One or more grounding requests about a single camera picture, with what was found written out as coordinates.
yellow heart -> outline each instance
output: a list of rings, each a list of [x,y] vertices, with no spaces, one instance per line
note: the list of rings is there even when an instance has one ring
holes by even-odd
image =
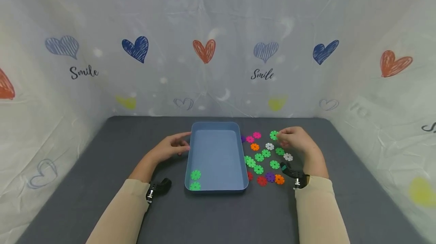
[[[136,98],[135,97],[129,97],[129,98],[123,98],[119,96],[115,96],[117,99],[117,102],[123,105],[126,109],[135,109],[136,108]]]
[[[423,207],[436,207],[436,192],[431,189],[431,184],[425,178],[414,178],[409,186],[410,199]]]
[[[287,100],[288,100],[287,96],[282,98],[270,98],[268,101],[269,109],[272,111],[279,111],[286,104]]]

orange heart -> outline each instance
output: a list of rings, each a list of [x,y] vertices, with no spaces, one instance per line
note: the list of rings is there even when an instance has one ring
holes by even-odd
[[[411,56],[395,60],[394,52],[388,50],[381,55],[380,68],[382,77],[392,77],[407,68],[413,62]]]
[[[204,48],[203,44],[201,44],[201,42],[198,40],[194,40],[192,45],[197,55],[201,58],[201,60],[203,60],[203,63],[209,63],[213,57],[213,53],[215,53],[215,40],[210,39],[206,44],[206,48]]]
[[[15,91],[11,81],[6,74],[0,69],[0,99],[14,99]]]

orange snowflake block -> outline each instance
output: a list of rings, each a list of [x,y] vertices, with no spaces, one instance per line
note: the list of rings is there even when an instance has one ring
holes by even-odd
[[[285,178],[282,175],[276,174],[276,183],[280,185],[284,184]]]
[[[259,147],[258,144],[251,144],[250,147],[251,147],[251,149],[254,150],[254,151],[258,151],[258,150],[260,149],[260,147]]]

plastic gear piece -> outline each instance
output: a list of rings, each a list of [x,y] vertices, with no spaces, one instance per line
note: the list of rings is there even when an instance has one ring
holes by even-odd
[[[282,175],[276,174],[276,183],[282,185],[285,183],[285,178]]]
[[[274,173],[271,172],[266,173],[265,178],[269,183],[273,183],[276,181],[276,175],[274,175]]]
[[[191,191],[198,191],[201,190],[201,184],[197,181],[191,183],[191,185],[189,186],[189,190]]]
[[[248,176],[248,181],[252,181],[253,180],[253,173],[247,171],[247,176]]]
[[[254,143],[254,138],[253,137],[251,137],[251,136],[247,136],[246,137],[246,141],[248,142],[248,143]]]
[[[276,148],[276,153],[279,156],[283,156],[285,154],[285,151],[281,147],[278,147]]]
[[[244,160],[245,160],[246,164],[247,164],[247,161],[248,161],[248,160],[252,160],[252,159],[253,159],[253,158],[250,157],[250,156],[244,156]]]
[[[252,158],[250,158],[249,160],[247,160],[247,166],[250,168],[253,168],[256,166],[256,161],[253,160]]]
[[[260,132],[255,132],[253,133],[253,137],[256,139],[260,139],[262,137],[262,134],[260,134]]]
[[[280,164],[278,161],[270,161],[269,165],[271,166],[272,169],[279,169],[280,168]]]
[[[261,175],[263,173],[263,167],[261,167],[260,165],[255,166],[253,170],[257,175]]]
[[[258,183],[260,186],[264,187],[264,186],[267,185],[268,182],[267,182],[267,180],[266,180],[265,177],[263,177],[263,176],[259,176],[259,177],[257,177],[257,183]]]
[[[264,156],[260,153],[257,153],[256,155],[254,155],[254,158],[256,159],[256,161],[263,161]]]
[[[194,170],[194,171],[191,172],[192,180],[197,181],[200,177],[201,177],[200,170]]]
[[[273,150],[274,149],[274,145],[272,143],[266,143],[265,144],[266,149],[268,150]]]
[[[258,144],[251,144],[251,149],[253,150],[253,151],[258,151],[259,149],[260,149],[260,147],[259,147],[259,145]]]
[[[279,132],[278,131],[276,131],[276,130],[273,130],[272,132],[270,132],[269,133],[269,137],[271,138],[271,140],[277,140],[277,134],[278,134]]]
[[[271,157],[271,152],[268,149],[262,150],[262,156],[265,158]]]
[[[283,155],[283,158],[285,158],[285,160],[287,161],[292,161],[294,159],[294,157],[290,153],[285,153]]]

white fabric backdrop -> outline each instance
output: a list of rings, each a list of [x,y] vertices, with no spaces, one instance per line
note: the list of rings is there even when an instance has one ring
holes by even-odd
[[[0,2],[0,243],[112,115],[328,118],[436,243],[432,0]]]

